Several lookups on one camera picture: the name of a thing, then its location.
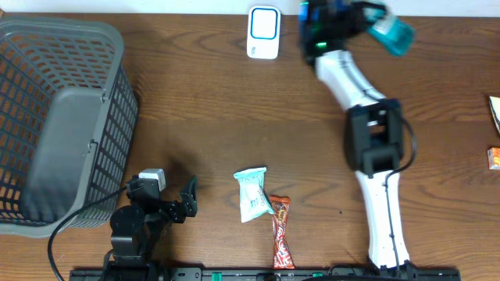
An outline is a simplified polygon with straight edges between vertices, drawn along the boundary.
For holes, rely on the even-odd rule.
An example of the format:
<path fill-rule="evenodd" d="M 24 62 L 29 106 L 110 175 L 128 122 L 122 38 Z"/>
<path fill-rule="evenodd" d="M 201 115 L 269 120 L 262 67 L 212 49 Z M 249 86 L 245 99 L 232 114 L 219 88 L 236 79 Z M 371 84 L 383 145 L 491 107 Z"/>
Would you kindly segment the teal tissue pack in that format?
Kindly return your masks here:
<path fill-rule="evenodd" d="M 251 168 L 236 172 L 234 178 L 240 187 L 241 222 L 249 222 L 265 213 L 274 214 L 270 200 L 265 194 L 266 167 Z"/>

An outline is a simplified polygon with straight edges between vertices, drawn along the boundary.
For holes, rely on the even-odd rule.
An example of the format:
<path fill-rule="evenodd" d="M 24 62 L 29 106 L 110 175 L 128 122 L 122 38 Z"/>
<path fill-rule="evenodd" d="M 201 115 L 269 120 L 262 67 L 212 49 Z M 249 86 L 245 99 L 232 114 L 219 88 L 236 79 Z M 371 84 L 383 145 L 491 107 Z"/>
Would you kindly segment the blue mouthwash bottle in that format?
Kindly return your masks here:
<path fill-rule="evenodd" d="M 368 1 L 363 8 L 370 24 L 367 32 L 394 56 L 404 56 L 412 47 L 416 31 L 399 19 L 383 1 Z"/>

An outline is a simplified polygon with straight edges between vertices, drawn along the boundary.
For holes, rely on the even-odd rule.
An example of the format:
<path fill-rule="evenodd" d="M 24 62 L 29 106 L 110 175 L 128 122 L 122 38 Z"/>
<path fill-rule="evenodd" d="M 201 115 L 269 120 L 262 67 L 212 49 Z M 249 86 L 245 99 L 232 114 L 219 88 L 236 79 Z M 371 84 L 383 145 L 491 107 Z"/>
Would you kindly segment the red brown snack bar wrapper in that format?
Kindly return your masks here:
<path fill-rule="evenodd" d="M 295 269 L 286 238 L 290 198 L 272 196 L 270 201 L 273 208 L 273 268 Z"/>

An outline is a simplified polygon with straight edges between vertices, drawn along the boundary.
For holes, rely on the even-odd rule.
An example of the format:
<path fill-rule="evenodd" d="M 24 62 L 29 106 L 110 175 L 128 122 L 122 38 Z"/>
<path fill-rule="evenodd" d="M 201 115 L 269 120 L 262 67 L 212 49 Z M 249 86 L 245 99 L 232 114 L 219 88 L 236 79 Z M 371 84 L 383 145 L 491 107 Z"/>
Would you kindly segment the yellow chips bag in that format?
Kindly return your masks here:
<path fill-rule="evenodd" d="M 500 98 L 489 96 L 488 102 L 496 130 L 500 133 Z"/>

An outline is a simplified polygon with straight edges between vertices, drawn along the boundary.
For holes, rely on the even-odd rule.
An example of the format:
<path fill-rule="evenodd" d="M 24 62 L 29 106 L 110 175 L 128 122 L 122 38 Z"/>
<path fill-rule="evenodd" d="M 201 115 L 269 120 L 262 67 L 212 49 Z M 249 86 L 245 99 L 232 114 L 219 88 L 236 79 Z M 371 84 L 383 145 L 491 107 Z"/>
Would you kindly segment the small orange snack packet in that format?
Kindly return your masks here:
<path fill-rule="evenodd" d="M 500 148 L 487 150 L 488 167 L 491 170 L 500 170 Z"/>

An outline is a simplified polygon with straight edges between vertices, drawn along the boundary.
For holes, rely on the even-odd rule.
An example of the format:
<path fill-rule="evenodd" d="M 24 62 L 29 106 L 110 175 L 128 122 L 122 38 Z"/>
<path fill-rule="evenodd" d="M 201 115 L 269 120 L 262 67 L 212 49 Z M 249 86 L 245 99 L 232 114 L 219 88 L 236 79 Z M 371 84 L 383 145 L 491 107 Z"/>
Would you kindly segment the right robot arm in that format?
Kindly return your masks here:
<path fill-rule="evenodd" d="M 298 16 L 303 55 L 345 112 L 344 153 L 362 189 L 370 232 L 368 259 L 382 275 L 404 278 L 409 262 L 398 201 L 408 168 L 404 134 L 413 129 L 395 98 L 386 98 L 362 74 L 346 48 L 368 33 L 394 56 L 413 43 L 414 29 L 383 1 L 304 1 Z"/>

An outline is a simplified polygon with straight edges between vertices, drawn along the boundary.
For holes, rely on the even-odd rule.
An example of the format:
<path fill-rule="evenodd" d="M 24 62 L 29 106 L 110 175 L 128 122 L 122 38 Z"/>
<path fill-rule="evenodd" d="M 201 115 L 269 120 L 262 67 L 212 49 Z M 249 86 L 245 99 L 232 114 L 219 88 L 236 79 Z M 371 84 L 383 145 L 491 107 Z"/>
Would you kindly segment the grey plastic shopping basket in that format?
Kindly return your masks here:
<path fill-rule="evenodd" d="M 138 117 L 123 51 L 106 23 L 2 18 L 2 234 L 108 221 Z"/>

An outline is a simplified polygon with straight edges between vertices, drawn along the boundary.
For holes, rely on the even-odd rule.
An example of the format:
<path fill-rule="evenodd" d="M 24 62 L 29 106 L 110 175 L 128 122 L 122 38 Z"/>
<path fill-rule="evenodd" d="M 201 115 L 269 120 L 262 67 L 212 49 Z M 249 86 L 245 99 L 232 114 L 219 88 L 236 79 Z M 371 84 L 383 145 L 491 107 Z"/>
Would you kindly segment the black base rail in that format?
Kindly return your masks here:
<path fill-rule="evenodd" d="M 418 269 L 406 264 L 400 269 L 368 269 L 355 266 L 334 266 L 330 269 L 160 269 L 156 274 L 146 270 L 108 268 L 76 269 L 69 280 L 163 280 L 163 281 L 293 281 L 293 280 L 412 280 L 412 281 L 460 281 L 457 269 Z"/>

